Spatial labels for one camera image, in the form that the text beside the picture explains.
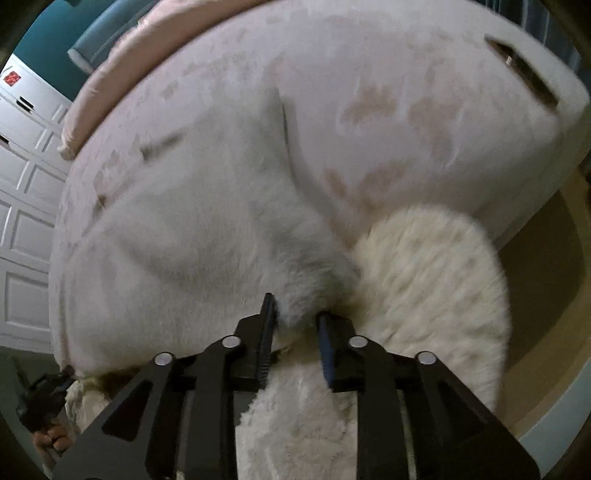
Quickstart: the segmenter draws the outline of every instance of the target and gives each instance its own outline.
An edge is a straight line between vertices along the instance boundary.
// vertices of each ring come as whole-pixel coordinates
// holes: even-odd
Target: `white panel door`
[[[57,216],[66,174],[14,142],[0,141],[0,190]]]
[[[46,122],[59,128],[72,104],[15,55],[11,55],[2,70],[0,88],[20,102],[22,108],[31,110]]]
[[[0,345],[52,353],[48,275],[0,258]]]
[[[0,192],[0,257],[49,272],[55,217]]]
[[[14,100],[0,95],[0,141],[14,142],[34,153],[49,165],[68,173],[71,162],[66,162],[57,152],[60,133],[44,125],[17,107]]]

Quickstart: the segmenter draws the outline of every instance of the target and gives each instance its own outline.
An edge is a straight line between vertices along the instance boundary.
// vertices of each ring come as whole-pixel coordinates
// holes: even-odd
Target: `black robotic device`
[[[260,314],[202,353],[156,355],[65,452],[54,480],[238,480],[233,394],[265,388],[276,324],[267,294]],[[330,313],[317,327],[329,387],[358,393],[358,480],[539,480],[529,454],[433,353],[388,353]],[[63,406],[46,397],[49,413],[38,393],[29,398],[21,419]]]

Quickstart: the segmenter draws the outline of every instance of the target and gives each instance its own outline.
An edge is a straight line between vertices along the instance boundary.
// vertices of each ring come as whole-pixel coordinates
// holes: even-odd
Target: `bed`
[[[279,88],[295,182],[348,245],[401,207],[437,203],[478,219],[501,247],[589,150],[580,80],[478,5],[258,3],[161,2],[76,100],[50,271],[59,363],[59,282],[98,206],[115,202],[145,149],[198,118],[216,92]],[[557,106],[540,102],[485,34],[514,46]]]

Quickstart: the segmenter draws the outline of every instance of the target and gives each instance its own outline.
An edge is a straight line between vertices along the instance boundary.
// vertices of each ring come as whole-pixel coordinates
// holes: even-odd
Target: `silver screw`
[[[164,365],[168,365],[172,360],[173,356],[170,353],[162,352],[156,355],[156,358],[154,358],[154,363],[163,367]]]
[[[368,344],[368,340],[361,335],[355,335],[349,339],[349,345],[353,348],[363,348]]]
[[[432,365],[437,361],[437,357],[432,352],[421,352],[417,355],[417,359],[423,365]]]
[[[240,345],[241,343],[242,340],[240,340],[240,337],[237,337],[235,335],[230,335],[229,337],[226,337],[224,338],[224,340],[222,340],[222,345],[226,348],[234,348]]]

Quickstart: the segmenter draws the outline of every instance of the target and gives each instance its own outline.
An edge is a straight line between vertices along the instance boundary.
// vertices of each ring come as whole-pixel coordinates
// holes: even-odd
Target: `white fur fabric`
[[[64,268],[61,364],[98,375],[199,353],[268,291],[282,327],[350,294],[354,263],[293,183],[276,90],[216,98],[145,152]]]
[[[430,350],[489,408],[509,339],[505,279],[483,229],[440,207],[412,207],[358,242],[362,279],[341,314],[388,351]],[[354,480],[356,403],[332,394],[313,336],[271,368],[236,430],[239,477]]]

